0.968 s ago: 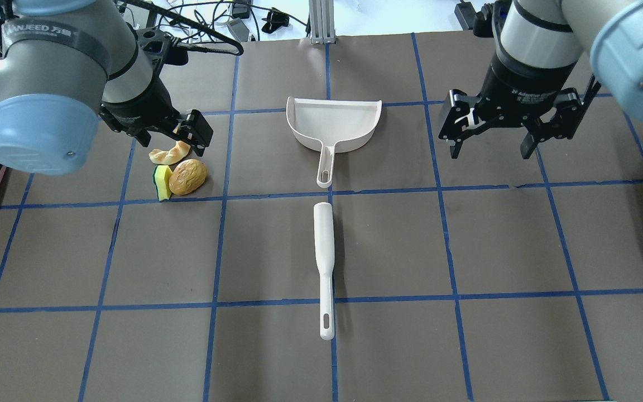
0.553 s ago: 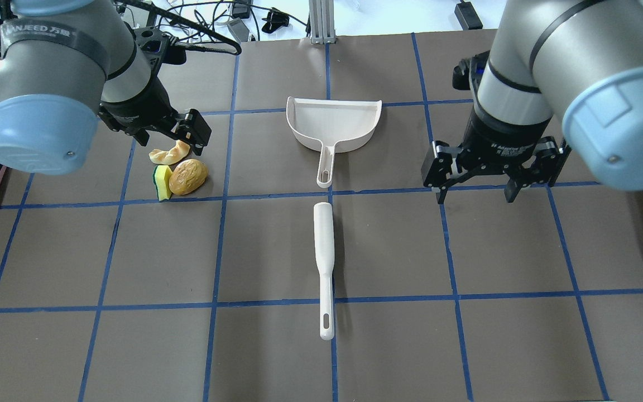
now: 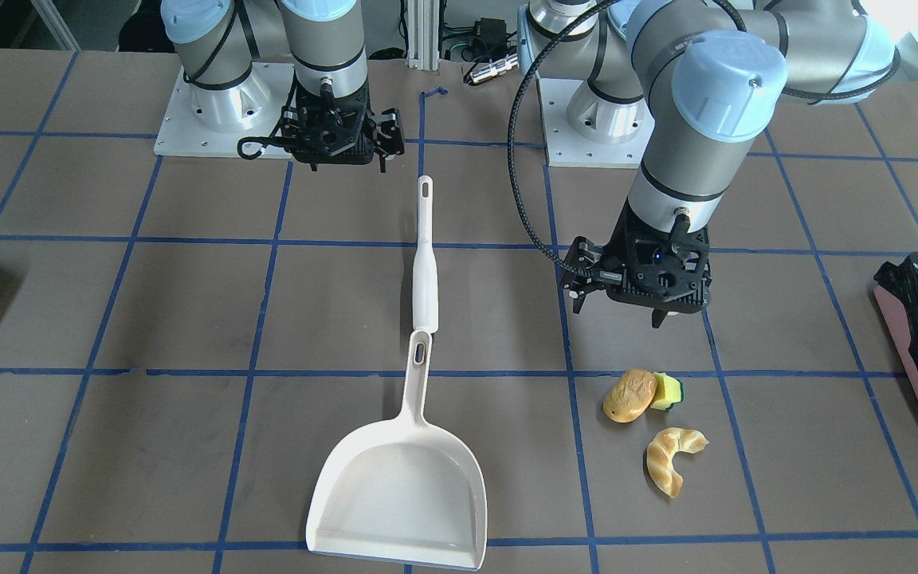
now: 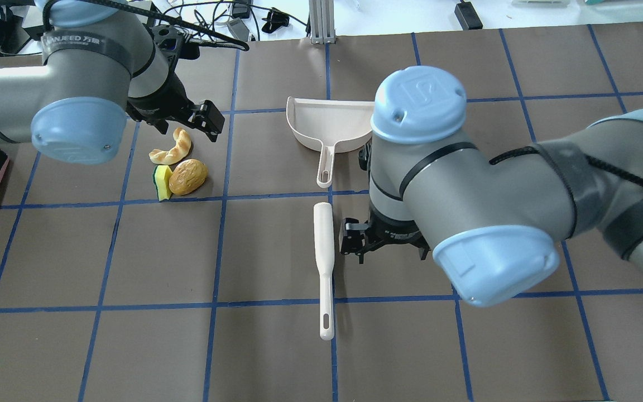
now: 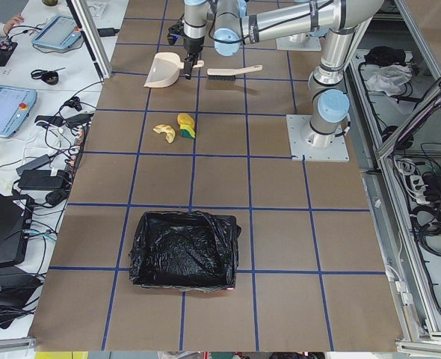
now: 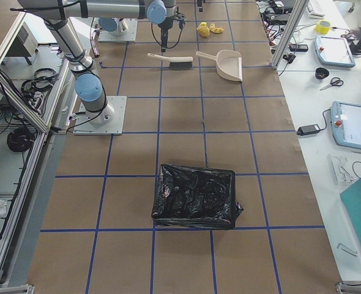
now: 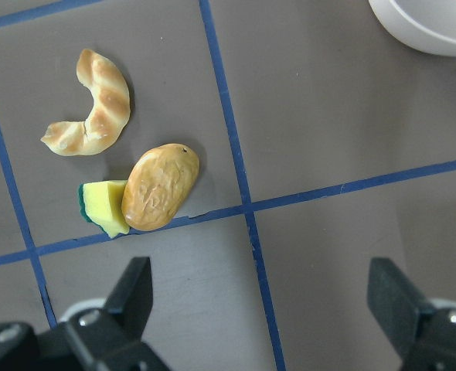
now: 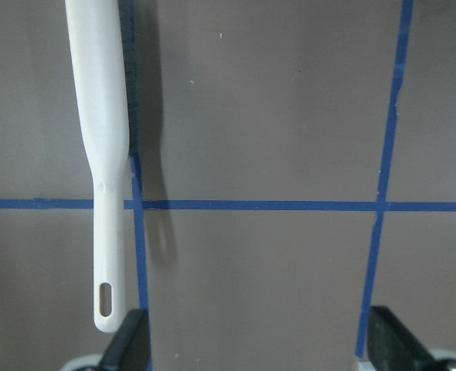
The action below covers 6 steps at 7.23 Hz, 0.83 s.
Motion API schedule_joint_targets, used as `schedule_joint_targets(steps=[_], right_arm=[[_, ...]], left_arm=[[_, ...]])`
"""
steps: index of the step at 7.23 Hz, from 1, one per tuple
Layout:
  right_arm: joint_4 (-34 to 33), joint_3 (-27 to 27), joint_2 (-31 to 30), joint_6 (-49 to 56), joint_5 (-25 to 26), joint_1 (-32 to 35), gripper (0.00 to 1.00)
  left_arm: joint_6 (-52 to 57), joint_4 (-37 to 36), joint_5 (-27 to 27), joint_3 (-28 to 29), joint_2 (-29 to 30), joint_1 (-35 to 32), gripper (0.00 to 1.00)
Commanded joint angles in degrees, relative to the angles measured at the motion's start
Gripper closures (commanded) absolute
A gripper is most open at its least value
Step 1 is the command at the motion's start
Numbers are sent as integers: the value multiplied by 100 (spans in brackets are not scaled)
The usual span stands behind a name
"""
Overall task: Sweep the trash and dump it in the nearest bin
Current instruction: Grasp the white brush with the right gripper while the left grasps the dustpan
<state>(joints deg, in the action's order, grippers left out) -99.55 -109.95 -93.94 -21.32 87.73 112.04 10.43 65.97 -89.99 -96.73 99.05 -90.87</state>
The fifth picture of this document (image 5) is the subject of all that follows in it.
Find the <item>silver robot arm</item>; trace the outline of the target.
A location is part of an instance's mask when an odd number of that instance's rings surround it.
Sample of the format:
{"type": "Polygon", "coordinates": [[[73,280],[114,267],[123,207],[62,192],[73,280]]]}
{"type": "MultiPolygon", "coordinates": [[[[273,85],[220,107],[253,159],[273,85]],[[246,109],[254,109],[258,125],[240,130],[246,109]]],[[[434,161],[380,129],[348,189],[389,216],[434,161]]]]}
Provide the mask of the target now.
{"type": "Polygon", "coordinates": [[[184,26],[186,37],[200,39],[206,35],[206,23],[209,15],[213,16],[217,10],[217,1],[184,0],[184,26]]]}
{"type": "Polygon", "coordinates": [[[363,36],[364,25],[380,10],[381,1],[307,1],[248,15],[245,1],[186,1],[180,37],[187,55],[184,76],[189,79],[206,37],[222,56],[234,55],[240,46],[296,34],[327,30],[319,65],[309,78],[313,113],[300,131],[311,147],[329,147],[349,101],[336,86],[363,36]]]}

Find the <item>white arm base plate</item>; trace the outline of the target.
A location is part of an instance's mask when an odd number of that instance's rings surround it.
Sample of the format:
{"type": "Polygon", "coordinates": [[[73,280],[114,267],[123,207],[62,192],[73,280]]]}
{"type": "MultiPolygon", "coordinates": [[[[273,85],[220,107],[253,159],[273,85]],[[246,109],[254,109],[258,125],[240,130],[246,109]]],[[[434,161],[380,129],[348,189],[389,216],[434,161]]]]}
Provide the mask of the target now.
{"type": "Polygon", "coordinates": [[[348,162],[349,155],[341,123],[330,135],[320,135],[310,126],[311,115],[288,114],[286,124],[293,161],[348,162]]]}

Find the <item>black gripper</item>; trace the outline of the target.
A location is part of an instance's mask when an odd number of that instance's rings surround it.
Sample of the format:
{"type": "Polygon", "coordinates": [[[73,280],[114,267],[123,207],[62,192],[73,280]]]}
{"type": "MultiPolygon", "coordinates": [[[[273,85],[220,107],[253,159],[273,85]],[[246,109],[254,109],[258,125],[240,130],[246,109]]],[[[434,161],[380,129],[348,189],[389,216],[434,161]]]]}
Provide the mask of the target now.
{"type": "Polygon", "coordinates": [[[185,78],[187,80],[190,80],[191,62],[193,67],[197,66],[200,53],[202,52],[204,46],[204,37],[192,38],[184,36],[183,46],[185,51],[187,52],[185,58],[185,78]]]}

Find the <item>person hand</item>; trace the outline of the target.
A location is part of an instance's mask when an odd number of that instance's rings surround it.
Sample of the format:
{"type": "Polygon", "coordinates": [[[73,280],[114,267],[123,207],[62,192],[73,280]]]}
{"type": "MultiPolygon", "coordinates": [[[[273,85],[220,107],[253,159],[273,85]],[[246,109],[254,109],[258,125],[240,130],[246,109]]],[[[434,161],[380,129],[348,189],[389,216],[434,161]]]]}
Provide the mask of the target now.
{"type": "Polygon", "coordinates": [[[4,33],[9,34],[9,32],[17,25],[23,24],[25,21],[25,18],[22,16],[22,14],[18,13],[14,15],[12,18],[10,18],[5,24],[4,24],[4,33]]]}

